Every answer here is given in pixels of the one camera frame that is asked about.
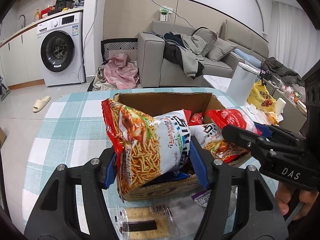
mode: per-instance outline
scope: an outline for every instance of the hand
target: hand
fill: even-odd
[[[275,194],[276,202],[280,208],[280,211],[282,215],[285,215],[289,211],[288,203],[291,200],[293,192],[287,187],[286,184],[279,182],[278,184],[278,190]],[[303,208],[300,210],[300,212],[295,216],[293,220],[299,220],[303,217],[305,217],[308,212],[310,211],[313,203],[316,201],[316,198],[318,197],[319,192],[317,190],[308,192],[301,190],[299,195],[299,200],[303,203]]]

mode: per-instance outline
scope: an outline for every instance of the trash can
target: trash can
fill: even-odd
[[[239,106],[244,106],[259,73],[260,72],[253,67],[239,62],[226,94]]]

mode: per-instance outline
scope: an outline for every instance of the washing machine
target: washing machine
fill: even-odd
[[[85,81],[82,12],[62,15],[37,26],[42,75],[46,86]]]

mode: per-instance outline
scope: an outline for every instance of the white pillar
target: white pillar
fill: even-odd
[[[106,0],[97,0],[96,3],[96,0],[85,0],[84,2],[82,31],[84,43],[84,67],[87,82],[93,80],[99,66],[102,64],[101,41],[103,39],[105,1]]]

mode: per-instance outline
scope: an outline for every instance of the wooden baseboard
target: wooden baseboard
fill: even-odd
[[[33,80],[33,81],[21,83],[21,84],[16,84],[16,85],[9,86],[8,88],[10,90],[14,90],[14,89],[33,87],[38,85],[44,85],[44,79]]]

